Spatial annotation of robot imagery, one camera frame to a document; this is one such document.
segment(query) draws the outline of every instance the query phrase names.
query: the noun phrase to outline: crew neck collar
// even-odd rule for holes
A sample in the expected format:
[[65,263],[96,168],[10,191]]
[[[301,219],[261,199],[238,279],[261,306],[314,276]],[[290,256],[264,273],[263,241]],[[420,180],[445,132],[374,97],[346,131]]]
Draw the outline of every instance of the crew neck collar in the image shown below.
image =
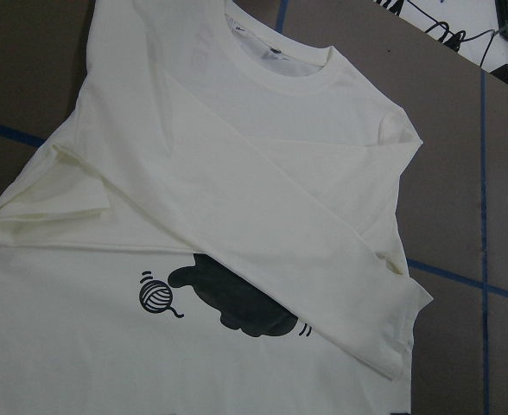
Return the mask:
[[[239,70],[262,86],[292,95],[315,93],[333,80],[341,67],[341,55],[334,46],[315,48],[289,39],[250,16],[231,0],[208,0],[204,4],[206,17],[216,42]],[[244,25],[258,38],[281,50],[283,54],[320,65],[322,68],[310,75],[287,76],[263,67],[256,63],[234,39],[225,15]]]

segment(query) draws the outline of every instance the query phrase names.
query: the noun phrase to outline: black silhouette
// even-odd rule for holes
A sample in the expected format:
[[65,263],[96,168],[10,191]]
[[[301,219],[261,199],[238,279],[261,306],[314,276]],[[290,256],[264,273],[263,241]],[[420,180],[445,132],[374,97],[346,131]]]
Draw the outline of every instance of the black silhouette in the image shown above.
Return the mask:
[[173,288],[191,285],[202,301],[221,311],[220,321],[229,329],[259,337],[286,335],[295,327],[298,317],[214,259],[195,254],[194,262],[169,274],[168,284]]

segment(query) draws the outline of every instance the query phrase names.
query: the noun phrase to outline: fabric fold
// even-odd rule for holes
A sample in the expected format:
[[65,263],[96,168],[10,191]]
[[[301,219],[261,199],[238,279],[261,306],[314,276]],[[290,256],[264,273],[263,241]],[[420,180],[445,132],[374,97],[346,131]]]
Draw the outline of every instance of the fabric fold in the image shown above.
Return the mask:
[[[109,12],[120,10],[101,7],[105,24],[117,24]],[[136,16],[124,21],[140,28]],[[397,183],[421,144],[405,112],[377,120],[375,145],[248,137],[164,71],[141,29],[126,38],[142,62],[134,77],[103,62],[103,29],[93,25],[89,52],[98,56],[76,110],[0,199],[0,244],[113,249],[103,240],[116,228],[120,249],[205,253],[348,354],[400,376],[416,316],[432,299],[403,273],[398,249]],[[333,182],[316,167],[327,161]],[[39,228],[47,220],[55,232]],[[376,252],[362,235],[381,221],[391,243]],[[153,231],[133,239],[132,228]]]

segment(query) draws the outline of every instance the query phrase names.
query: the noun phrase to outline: white long-sleeve t-shirt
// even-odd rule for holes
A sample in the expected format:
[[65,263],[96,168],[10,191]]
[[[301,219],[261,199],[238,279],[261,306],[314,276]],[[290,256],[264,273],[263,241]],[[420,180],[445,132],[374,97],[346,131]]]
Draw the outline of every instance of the white long-sleeve t-shirt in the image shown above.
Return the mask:
[[0,197],[0,413],[410,410],[405,111],[226,0],[98,0]]

